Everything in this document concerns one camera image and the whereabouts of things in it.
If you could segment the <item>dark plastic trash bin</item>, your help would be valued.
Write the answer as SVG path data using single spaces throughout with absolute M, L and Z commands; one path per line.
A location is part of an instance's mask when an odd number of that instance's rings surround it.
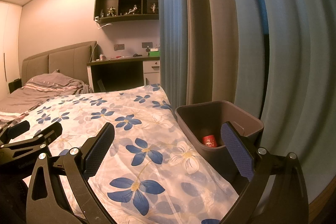
M 180 106 L 177 122 L 197 152 L 240 194 L 248 180 L 242 177 L 222 139 L 221 126 L 229 121 L 240 135 L 259 145 L 264 124 L 261 120 L 228 101 L 214 101 Z M 218 146 L 207 147 L 202 137 L 214 135 Z

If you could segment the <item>grey upholstered headboard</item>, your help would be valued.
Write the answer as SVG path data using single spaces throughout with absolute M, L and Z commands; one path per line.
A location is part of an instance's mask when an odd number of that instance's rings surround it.
M 89 83 L 87 63 L 97 56 L 97 42 L 83 42 L 30 56 L 22 62 L 22 83 L 25 84 L 34 76 L 60 73 Z

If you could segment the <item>red can in bin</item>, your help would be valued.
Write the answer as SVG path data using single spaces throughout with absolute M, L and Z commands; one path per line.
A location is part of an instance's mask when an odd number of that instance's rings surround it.
M 207 135 L 202 137 L 202 143 L 207 147 L 215 148 L 218 146 L 214 135 Z

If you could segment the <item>floral blue white duvet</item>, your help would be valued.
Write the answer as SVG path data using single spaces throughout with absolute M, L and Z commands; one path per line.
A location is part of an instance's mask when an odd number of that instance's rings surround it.
M 89 184 L 118 223 L 214 223 L 238 198 L 184 135 L 158 85 L 52 98 L 27 120 L 21 140 L 62 124 L 50 145 L 54 156 L 80 147 L 104 124 L 114 126 L 114 141 Z

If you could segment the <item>dark desk with drawers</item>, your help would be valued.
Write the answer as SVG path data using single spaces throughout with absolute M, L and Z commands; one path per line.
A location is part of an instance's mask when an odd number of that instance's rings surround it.
M 125 57 L 87 64 L 94 92 L 112 92 L 160 83 L 159 57 Z

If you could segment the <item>green box on desk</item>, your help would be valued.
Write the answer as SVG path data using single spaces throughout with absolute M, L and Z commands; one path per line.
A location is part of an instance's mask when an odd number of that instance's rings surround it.
M 150 57 L 158 57 L 160 56 L 160 50 L 158 48 L 151 48 L 149 51 Z

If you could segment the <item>blue grey curtain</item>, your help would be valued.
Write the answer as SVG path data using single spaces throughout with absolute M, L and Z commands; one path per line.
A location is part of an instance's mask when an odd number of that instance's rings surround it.
M 260 118 L 315 200 L 335 176 L 335 0 L 159 0 L 159 23 L 173 106 L 228 100 Z

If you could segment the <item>dark wall shelf with figurines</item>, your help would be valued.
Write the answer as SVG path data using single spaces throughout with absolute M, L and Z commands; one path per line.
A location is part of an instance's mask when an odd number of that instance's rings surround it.
M 158 0 L 95 0 L 93 20 L 101 26 L 113 22 L 158 18 Z

